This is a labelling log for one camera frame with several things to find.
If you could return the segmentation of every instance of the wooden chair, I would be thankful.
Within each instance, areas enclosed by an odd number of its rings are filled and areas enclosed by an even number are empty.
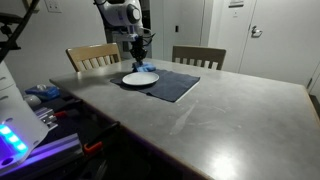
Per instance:
[[[121,61],[116,43],[76,47],[66,53],[77,72]]]
[[[221,70],[225,55],[226,50],[224,49],[214,49],[199,46],[173,46],[172,62],[176,62],[177,59],[177,62],[180,64],[194,66],[200,65],[201,67],[205,67],[205,65],[208,64],[209,69],[212,69],[212,65],[215,62],[217,63],[216,69]]]

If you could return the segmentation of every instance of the door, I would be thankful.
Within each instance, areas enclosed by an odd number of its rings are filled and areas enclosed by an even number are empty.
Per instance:
[[[164,0],[164,60],[171,61],[173,45],[201,43],[205,0]]]
[[[319,0],[257,0],[240,73],[307,86],[320,60]]]

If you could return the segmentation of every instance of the white plate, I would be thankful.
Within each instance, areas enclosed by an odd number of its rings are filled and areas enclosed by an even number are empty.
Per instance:
[[[144,86],[158,81],[158,74],[152,72],[135,72],[123,77],[122,82],[131,86]]]

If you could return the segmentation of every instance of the glowing blue led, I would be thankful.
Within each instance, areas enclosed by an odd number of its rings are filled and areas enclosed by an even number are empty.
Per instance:
[[[6,134],[11,133],[11,130],[10,130],[7,126],[0,125],[0,132],[1,132],[3,135],[6,135]]]
[[[11,137],[9,137],[9,141],[12,142],[12,143],[15,143],[15,142],[18,142],[20,140],[16,135],[12,135]]]
[[[21,143],[21,144],[19,144],[19,145],[17,146],[17,148],[18,148],[20,151],[23,151],[23,150],[27,149],[27,146],[24,145],[23,143]]]

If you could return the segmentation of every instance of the table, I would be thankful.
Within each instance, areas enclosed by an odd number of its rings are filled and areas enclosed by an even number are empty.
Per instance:
[[[204,178],[320,179],[319,119],[304,86],[145,61],[200,82],[176,103],[111,83],[133,60],[50,81]]]

